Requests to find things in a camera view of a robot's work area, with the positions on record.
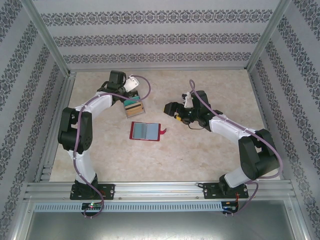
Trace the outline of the red leather card holder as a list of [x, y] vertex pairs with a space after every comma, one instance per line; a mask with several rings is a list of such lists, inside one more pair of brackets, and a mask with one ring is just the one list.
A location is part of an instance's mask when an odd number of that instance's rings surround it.
[[167, 129], [161, 130], [160, 123], [145, 123], [132, 121], [130, 127], [130, 140], [159, 142], [161, 135], [164, 135]]

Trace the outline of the gold card stack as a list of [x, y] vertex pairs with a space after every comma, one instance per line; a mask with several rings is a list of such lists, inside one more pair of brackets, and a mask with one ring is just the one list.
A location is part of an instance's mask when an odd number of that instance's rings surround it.
[[124, 109], [128, 118], [145, 113], [145, 109], [142, 102], [137, 102], [135, 104], [125, 106]]

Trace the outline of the tan striped card block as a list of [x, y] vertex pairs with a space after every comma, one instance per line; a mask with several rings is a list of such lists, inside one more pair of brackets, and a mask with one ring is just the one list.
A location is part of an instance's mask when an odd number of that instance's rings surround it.
[[145, 113], [143, 102], [139, 96], [134, 96], [123, 102], [124, 110], [127, 118], [132, 118]]

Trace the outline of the grey metal panel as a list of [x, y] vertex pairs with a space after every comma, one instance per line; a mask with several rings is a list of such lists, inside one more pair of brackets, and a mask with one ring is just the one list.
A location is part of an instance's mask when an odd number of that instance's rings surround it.
[[29, 212], [13, 240], [310, 240], [280, 209], [275, 216], [218, 212]]

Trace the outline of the left controller circuit board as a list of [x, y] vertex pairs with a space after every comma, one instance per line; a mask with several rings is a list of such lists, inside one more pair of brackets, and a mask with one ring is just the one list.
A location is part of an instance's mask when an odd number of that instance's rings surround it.
[[93, 210], [99, 211], [102, 207], [101, 203], [91, 202], [91, 203], [82, 203], [81, 209], [84, 210]]

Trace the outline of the aluminium side rail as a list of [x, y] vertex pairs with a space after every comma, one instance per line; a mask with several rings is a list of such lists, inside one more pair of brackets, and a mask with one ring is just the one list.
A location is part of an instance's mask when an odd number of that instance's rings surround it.
[[59, 145], [58, 132], [60, 127], [61, 115], [63, 109], [69, 105], [76, 75], [76, 72], [71, 71], [64, 79], [64, 83], [58, 97], [54, 116], [51, 121], [48, 137], [46, 139], [39, 166], [33, 180], [34, 182], [48, 182], [50, 180], [50, 175], [53, 169], [53, 164]]
[[[271, 139], [273, 139], [273, 136], [272, 136], [272, 132], [270, 130], [270, 125], [268, 123], [268, 119], [267, 119], [267, 115], [266, 115], [266, 112], [265, 112], [265, 109], [264, 109], [264, 106], [263, 106], [263, 102], [262, 102], [262, 98], [259, 94], [259, 91], [258, 91], [258, 88], [254, 82], [254, 79], [252, 77], [252, 75], [248, 72], [248, 77], [249, 77], [249, 80], [250, 80], [250, 83], [251, 83], [251, 86], [252, 86], [252, 89], [254, 91], [254, 96], [256, 98], [256, 101], [257, 101], [257, 105], [258, 105], [258, 109], [259, 109], [259, 112], [260, 112], [260, 115], [261, 115], [261, 119], [262, 119], [262, 122], [263, 122], [263, 125], [264, 125], [264, 128], [266, 130], [269, 131], [270, 135], [271, 135]], [[282, 173], [283, 173], [283, 160], [277, 150], [277, 147], [276, 147], [276, 144], [274, 143], [273, 144], [273, 148], [275, 150], [275, 160], [277, 161], [277, 163], [279, 163], [279, 167], [277, 169], [274, 169], [272, 170], [271, 172], [263, 175], [262, 177], [260, 177], [261, 180], [282, 180], [283, 177], [282, 177]]]

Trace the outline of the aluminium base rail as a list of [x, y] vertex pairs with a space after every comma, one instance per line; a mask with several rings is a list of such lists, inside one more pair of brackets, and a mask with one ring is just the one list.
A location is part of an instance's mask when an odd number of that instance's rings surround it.
[[[72, 182], [31, 182], [26, 186], [25, 202], [67, 202]], [[204, 201], [204, 190], [195, 181], [115, 182], [114, 202]], [[255, 201], [296, 199], [289, 180], [259, 180]]]

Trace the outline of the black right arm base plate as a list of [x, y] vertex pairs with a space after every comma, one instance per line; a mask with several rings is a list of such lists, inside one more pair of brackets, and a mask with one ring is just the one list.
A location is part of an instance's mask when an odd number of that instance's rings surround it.
[[208, 182], [202, 184], [202, 189], [205, 199], [235, 199], [236, 195], [238, 195], [240, 199], [249, 198], [245, 184], [231, 188], [228, 185], [224, 186], [217, 182]]

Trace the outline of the aluminium corner post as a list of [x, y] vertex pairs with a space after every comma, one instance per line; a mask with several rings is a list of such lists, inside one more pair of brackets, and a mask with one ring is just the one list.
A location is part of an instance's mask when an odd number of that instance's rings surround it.
[[38, 12], [33, 0], [20, 0], [23, 8], [26, 10], [28, 16], [36, 27], [38, 33], [40, 34], [42, 40], [46, 44], [50, 53], [52, 54], [55, 62], [57, 63], [59, 69], [62, 71], [64, 76], [68, 76], [70, 69], [68, 68], [66, 61], [64, 60], [62, 54], [60, 53], [54, 38], [50, 34], [41, 14]]
[[265, 46], [269, 42], [272, 34], [277, 28], [278, 23], [280, 22], [282, 16], [286, 12], [288, 6], [292, 0], [279, 0], [279, 3], [277, 7], [275, 8], [272, 16], [270, 17], [270, 20], [263, 31], [260, 39], [258, 40], [258, 43], [256, 47], [254, 48], [247, 65], [245, 66], [245, 69], [248, 73], [250, 73], [253, 68], [255, 67], [257, 61], [259, 60], [259, 57], [261, 56], [263, 50], [265, 49]]

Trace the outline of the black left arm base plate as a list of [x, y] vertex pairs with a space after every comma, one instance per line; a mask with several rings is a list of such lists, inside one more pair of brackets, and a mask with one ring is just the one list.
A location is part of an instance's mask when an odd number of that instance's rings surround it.
[[[113, 200], [115, 193], [114, 184], [99, 183], [95, 188], [103, 196], [104, 200]], [[70, 191], [70, 200], [100, 200], [100, 195], [87, 184], [73, 184]]]

